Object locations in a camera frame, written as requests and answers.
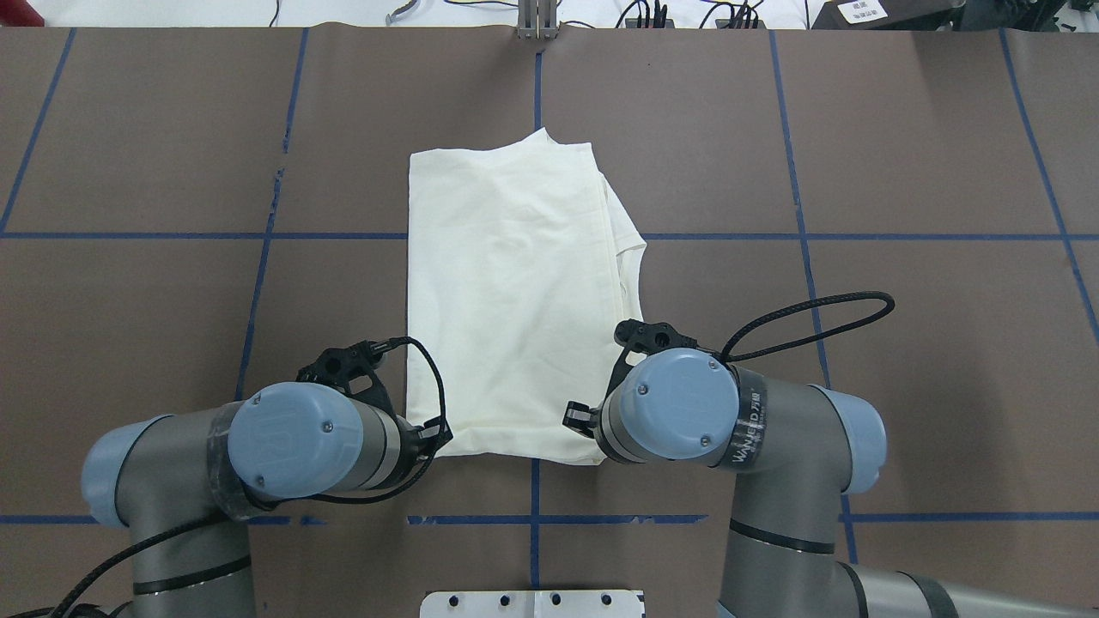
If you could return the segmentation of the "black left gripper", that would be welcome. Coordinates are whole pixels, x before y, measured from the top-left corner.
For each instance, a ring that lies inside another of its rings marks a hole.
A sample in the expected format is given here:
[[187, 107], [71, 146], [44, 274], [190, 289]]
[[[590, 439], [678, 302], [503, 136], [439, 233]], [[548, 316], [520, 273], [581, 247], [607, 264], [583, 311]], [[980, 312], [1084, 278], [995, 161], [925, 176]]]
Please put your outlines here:
[[368, 404], [396, 420], [398, 413], [392, 397], [378, 376], [378, 368], [384, 364], [386, 356], [398, 347], [415, 349], [428, 363], [436, 386], [437, 416], [412, 428], [417, 434], [412, 440], [412, 445], [417, 446], [417, 461], [428, 464], [434, 461], [442, 446], [447, 445], [454, 434], [447, 418], [442, 374], [435, 360], [429, 354], [428, 347], [421, 342], [360, 341], [349, 347], [328, 347], [313, 363], [298, 369], [297, 382], [322, 385], [330, 390], [340, 391], [354, 402]]

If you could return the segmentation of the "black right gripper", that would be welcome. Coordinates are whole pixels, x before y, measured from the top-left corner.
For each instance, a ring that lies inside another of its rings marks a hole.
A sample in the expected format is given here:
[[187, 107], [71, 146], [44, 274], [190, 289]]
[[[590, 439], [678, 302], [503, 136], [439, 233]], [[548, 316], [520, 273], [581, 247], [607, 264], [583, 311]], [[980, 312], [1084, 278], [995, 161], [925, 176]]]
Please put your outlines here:
[[628, 319], [620, 322], [615, 328], [615, 342], [622, 347], [622, 352], [617, 356], [610, 379], [608, 382], [604, 399], [596, 407], [590, 407], [584, 402], [567, 402], [562, 424], [568, 427], [577, 434], [593, 434], [597, 426], [597, 410], [602, 404], [609, 402], [612, 391], [623, 383], [629, 372], [635, 369], [636, 365], [631, 364], [628, 357], [632, 354], [640, 354], [648, 357], [667, 351], [667, 349], [686, 347], [700, 349], [698, 341], [693, 336], [685, 336], [667, 322], [643, 322], [639, 319]]

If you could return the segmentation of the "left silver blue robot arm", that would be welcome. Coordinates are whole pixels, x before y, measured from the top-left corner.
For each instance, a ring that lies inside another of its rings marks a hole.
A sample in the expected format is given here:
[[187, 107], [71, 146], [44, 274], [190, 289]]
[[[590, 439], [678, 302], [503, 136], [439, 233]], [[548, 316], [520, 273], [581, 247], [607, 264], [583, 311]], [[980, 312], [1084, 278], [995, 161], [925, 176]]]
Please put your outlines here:
[[[439, 413], [420, 424], [377, 375], [397, 347], [417, 349], [433, 375]], [[49, 615], [254, 617], [252, 520], [295, 501], [392, 500], [451, 439], [442, 375], [412, 336], [328, 347], [238, 402], [116, 427], [86, 455], [80, 489], [95, 521], [132, 543]]]

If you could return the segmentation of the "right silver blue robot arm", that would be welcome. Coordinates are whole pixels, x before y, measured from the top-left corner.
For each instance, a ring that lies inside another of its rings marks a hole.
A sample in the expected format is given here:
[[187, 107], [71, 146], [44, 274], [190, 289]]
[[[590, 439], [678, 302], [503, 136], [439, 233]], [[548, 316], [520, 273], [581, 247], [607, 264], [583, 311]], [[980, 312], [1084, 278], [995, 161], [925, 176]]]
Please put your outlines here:
[[841, 498], [872, 488], [882, 418], [859, 397], [737, 367], [665, 322], [615, 328], [602, 402], [562, 423], [622, 464], [682, 461], [734, 482], [718, 617], [1095, 617], [836, 556]]

